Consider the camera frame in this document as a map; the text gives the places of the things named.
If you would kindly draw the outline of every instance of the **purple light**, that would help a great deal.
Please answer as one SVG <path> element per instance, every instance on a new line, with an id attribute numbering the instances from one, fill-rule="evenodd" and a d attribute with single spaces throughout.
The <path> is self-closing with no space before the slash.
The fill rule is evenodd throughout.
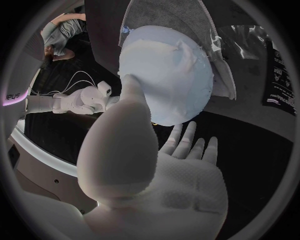
<path id="1" fill-rule="evenodd" d="M 24 93 L 24 95 L 22 95 L 17 100 L 6 102 L 6 103 L 3 104 L 3 106 L 8 106 L 8 105 L 19 103 L 19 102 L 23 101 L 27 97 L 27 95 L 28 95 L 28 90 Z"/>

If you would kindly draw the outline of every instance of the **black sticker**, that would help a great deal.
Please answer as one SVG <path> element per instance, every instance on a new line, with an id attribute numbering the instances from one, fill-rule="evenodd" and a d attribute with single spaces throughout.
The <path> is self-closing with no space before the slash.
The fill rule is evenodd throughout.
<path id="1" fill-rule="evenodd" d="M 273 43 L 267 41 L 268 52 L 267 79 L 263 106 L 281 109 L 292 115 L 296 115 L 295 99 L 292 84 L 286 66 L 278 50 L 273 48 Z"/>

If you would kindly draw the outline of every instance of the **gray cloth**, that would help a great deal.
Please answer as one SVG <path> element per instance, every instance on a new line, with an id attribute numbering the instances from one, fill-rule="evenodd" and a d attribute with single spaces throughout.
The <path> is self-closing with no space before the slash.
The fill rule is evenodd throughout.
<path id="1" fill-rule="evenodd" d="M 61 22 L 59 26 L 49 22 L 43 29 L 41 36 L 45 47 L 52 45 L 54 55 L 63 56 L 66 54 L 65 46 L 69 39 L 82 33 L 77 19 Z"/>
<path id="2" fill-rule="evenodd" d="M 212 95 L 236 98 L 232 72 L 223 60 L 217 30 L 201 0 L 131 0 L 120 29 L 119 46 L 131 30 L 148 25 L 172 28 L 203 47 L 215 75 Z"/>

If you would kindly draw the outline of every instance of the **gray shirt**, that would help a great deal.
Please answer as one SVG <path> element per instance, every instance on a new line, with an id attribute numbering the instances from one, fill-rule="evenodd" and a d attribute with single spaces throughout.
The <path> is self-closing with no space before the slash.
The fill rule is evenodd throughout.
<path id="1" fill-rule="evenodd" d="M 75 35 L 82 33 L 77 19 L 63 21 L 59 26 L 49 22 L 43 29 L 41 36 L 45 47 L 53 45 L 54 55 L 63 56 L 66 54 L 65 46 L 68 40 Z"/>

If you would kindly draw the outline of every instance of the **cable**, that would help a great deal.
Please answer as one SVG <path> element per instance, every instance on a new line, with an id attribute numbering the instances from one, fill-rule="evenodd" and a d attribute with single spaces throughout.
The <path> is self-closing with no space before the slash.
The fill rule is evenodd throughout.
<path id="1" fill-rule="evenodd" d="M 90 81 L 87 81 L 87 80 L 80 80 L 80 81 L 77 81 L 77 82 L 74 83 L 71 87 L 68 88 L 68 86 L 70 85 L 72 79 L 74 78 L 74 76 L 75 76 L 77 73 L 85 73 L 86 75 L 88 75 L 89 78 L 92 80 L 93 84 L 92 84 Z M 65 93 L 66 91 L 68 91 L 70 88 L 72 88 L 75 84 L 77 84 L 77 83 L 79 83 L 79 82 L 88 82 L 88 83 L 90 83 L 92 86 L 96 87 L 96 84 L 95 84 L 94 80 L 92 79 L 92 77 L 91 77 L 87 72 L 85 72 L 85 71 L 77 71 L 77 72 L 75 72 L 74 75 L 71 77 L 70 81 L 68 82 L 67 86 L 65 87 L 65 89 L 64 89 L 62 92 L 57 91 L 57 90 L 54 90 L 54 91 L 50 91 L 50 92 L 48 92 L 48 93 L 46 93 L 46 94 L 39 94 L 39 93 L 36 93 L 35 91 L 33 91 L 31 87 L 29 87 L 29 88 L 30 88 L 30 91 L 31 91 L 32 93 L 36 94 L 36 95 L 47 96 L 47 95 L 54 95 L 54 94 L 63 94 L 63 93 Z"/>

